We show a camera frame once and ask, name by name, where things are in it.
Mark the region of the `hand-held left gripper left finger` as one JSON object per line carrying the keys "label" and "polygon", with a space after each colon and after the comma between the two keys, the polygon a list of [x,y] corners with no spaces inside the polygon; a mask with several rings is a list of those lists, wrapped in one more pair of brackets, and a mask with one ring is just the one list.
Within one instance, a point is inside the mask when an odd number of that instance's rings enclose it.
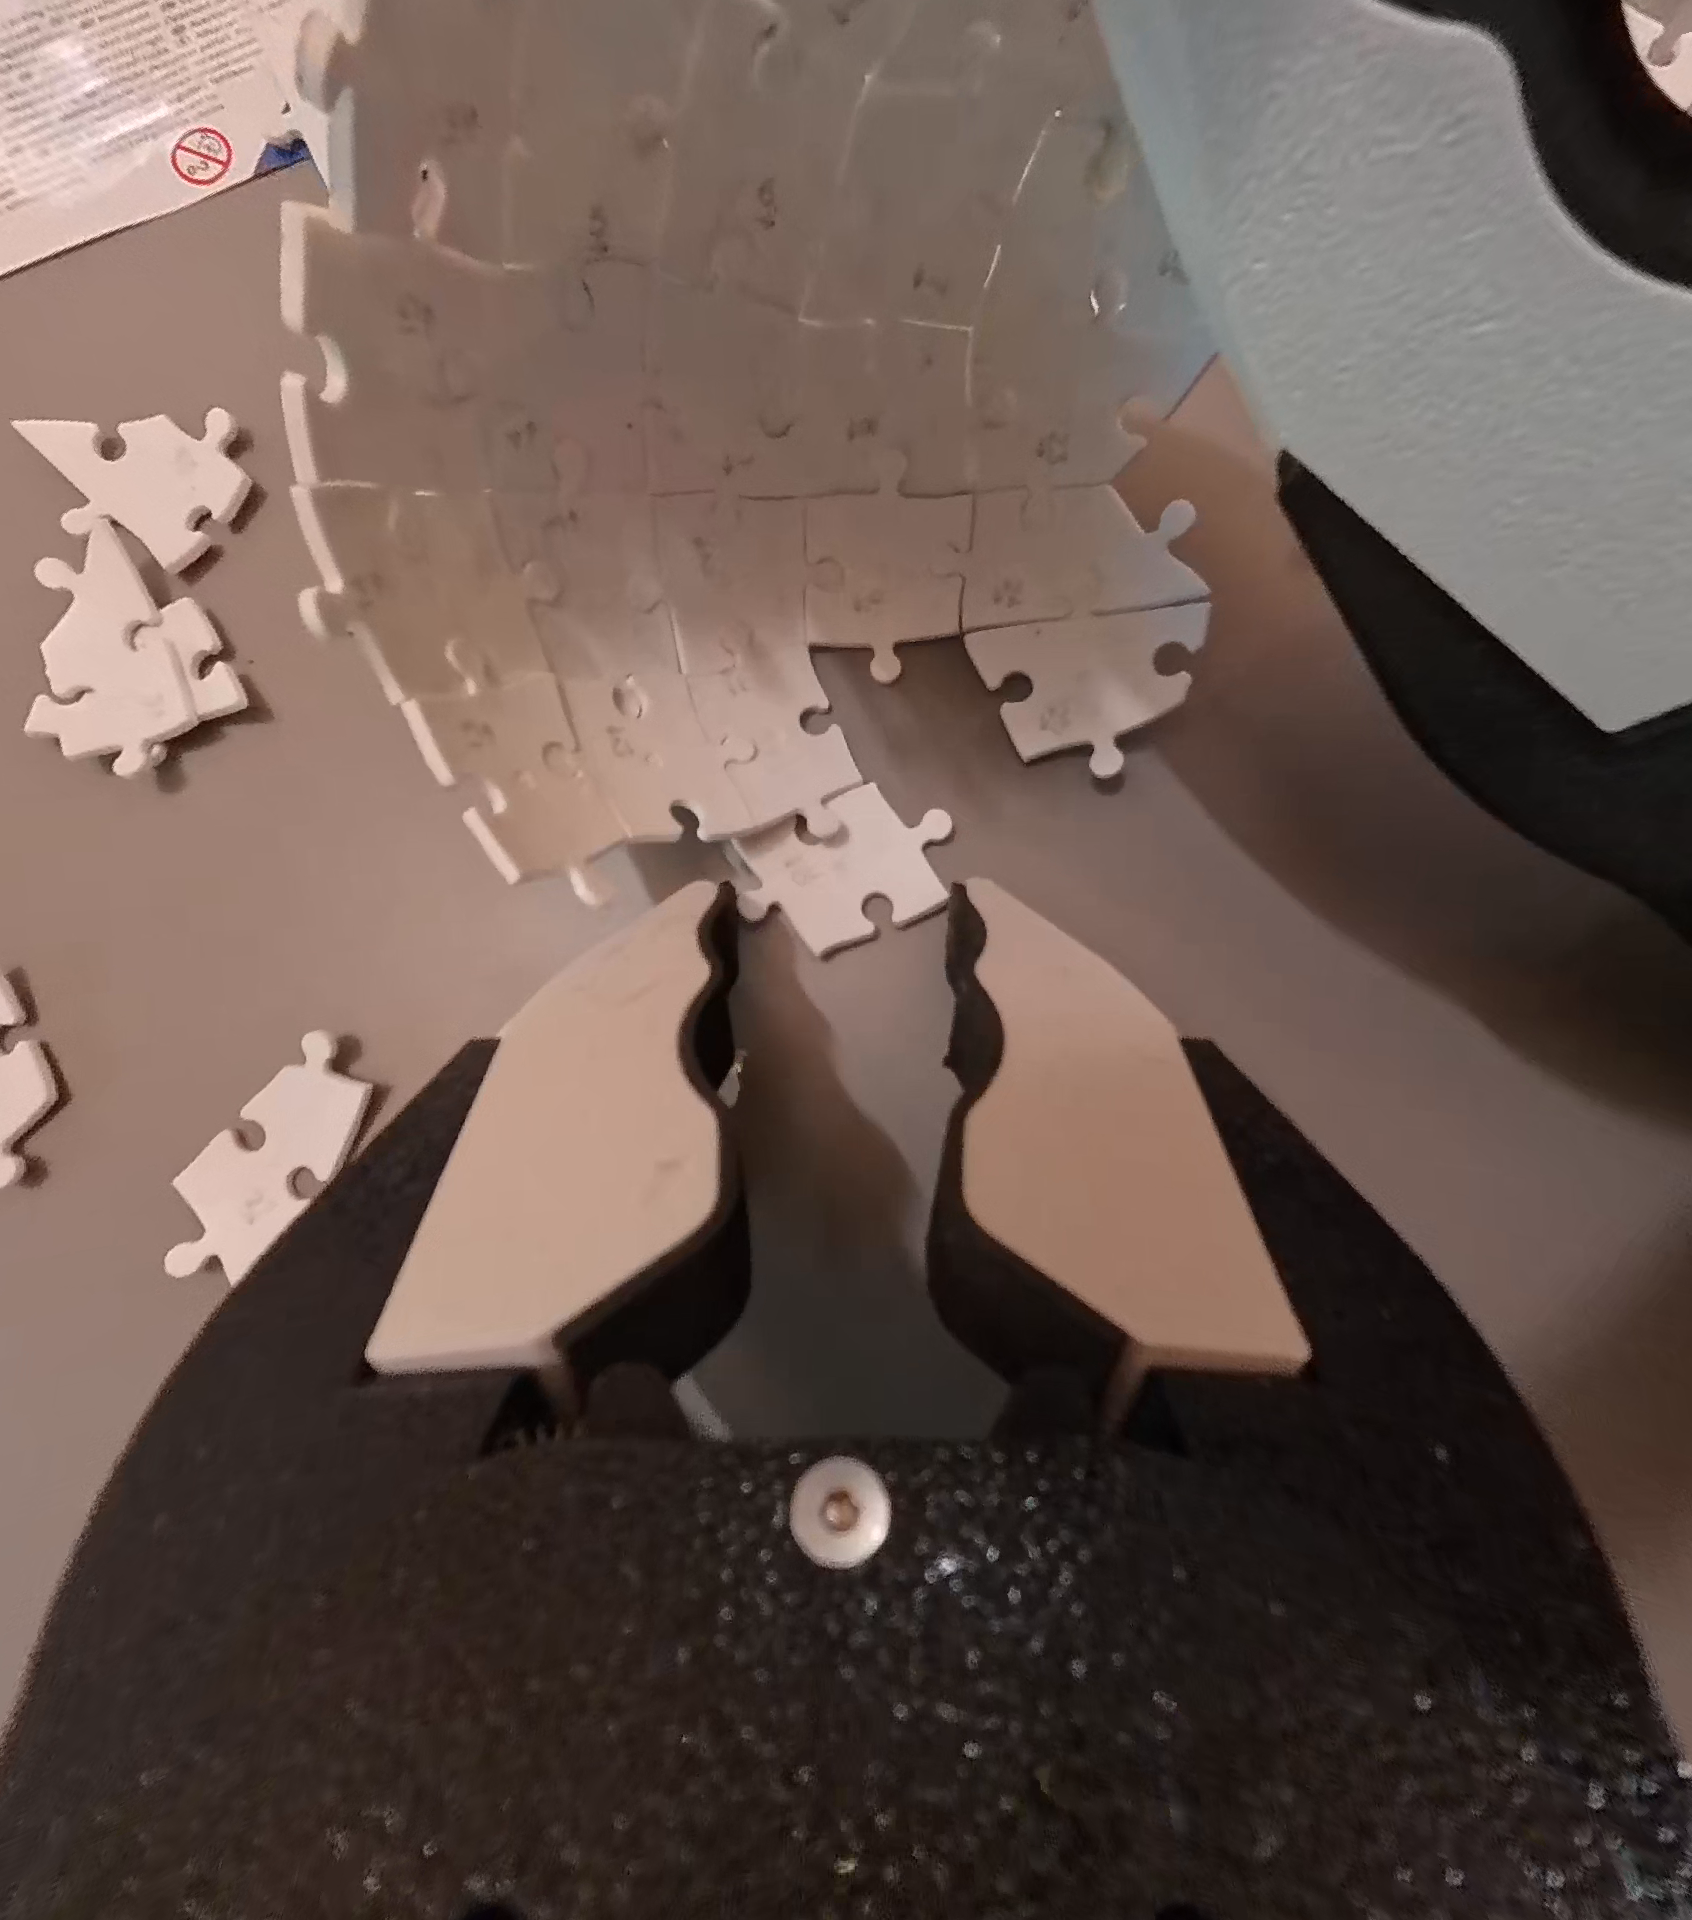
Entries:
{"label": "hand-held left gripper left finger", "polygon": [[551,974],[497,1040],[364,1348],[382,1381],[693,1372],[752,1256],[738,1140],[738,894],[700,879]]}

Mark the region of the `white instruction leaflet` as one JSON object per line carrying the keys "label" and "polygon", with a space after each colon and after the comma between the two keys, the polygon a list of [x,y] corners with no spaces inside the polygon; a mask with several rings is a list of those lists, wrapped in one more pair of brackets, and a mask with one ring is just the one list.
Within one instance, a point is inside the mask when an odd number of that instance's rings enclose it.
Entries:
{"label": "white instruction leaflet", "polygon": [[316,5],[0,2],[0,279],[299,159]]}

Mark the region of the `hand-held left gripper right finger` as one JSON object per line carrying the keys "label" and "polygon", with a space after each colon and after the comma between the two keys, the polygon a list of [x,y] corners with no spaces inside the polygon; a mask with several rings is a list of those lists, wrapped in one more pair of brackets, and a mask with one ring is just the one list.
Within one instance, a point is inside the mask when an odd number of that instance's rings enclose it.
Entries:
{"label": "hand-held left gripper right finger", "polygon": [[1012,1388],[1069,1376],[1098,1428],[1153,1379],[1299,1381],[1314,1347],[1174,1021],[992,879],[948,911],[956,1083],[927,1294]]}

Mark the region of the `partly built puzzle ball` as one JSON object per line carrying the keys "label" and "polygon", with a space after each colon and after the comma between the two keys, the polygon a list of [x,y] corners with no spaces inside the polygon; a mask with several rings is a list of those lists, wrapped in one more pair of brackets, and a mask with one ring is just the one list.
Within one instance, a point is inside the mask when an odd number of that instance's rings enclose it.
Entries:
{"label": "partly built puzzle ball", "polygon": [[958,643],[1102,782],[1183,702],[1196,512],[1119,480],[1214,346],[1094,5],[324,5],[291,63],[302,618],[501,882],[839,851],[822,653]]}

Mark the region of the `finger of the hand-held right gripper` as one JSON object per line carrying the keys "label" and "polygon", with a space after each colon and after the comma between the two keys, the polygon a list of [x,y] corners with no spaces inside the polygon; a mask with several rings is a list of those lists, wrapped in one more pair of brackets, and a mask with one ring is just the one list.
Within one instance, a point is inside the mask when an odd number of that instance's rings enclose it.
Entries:
{"label": "finger of the hand-held right gripper", "polygon": [[1692,121],[1616,5],[1099,5],[1271,444],[1611,734],[1692,708]]}

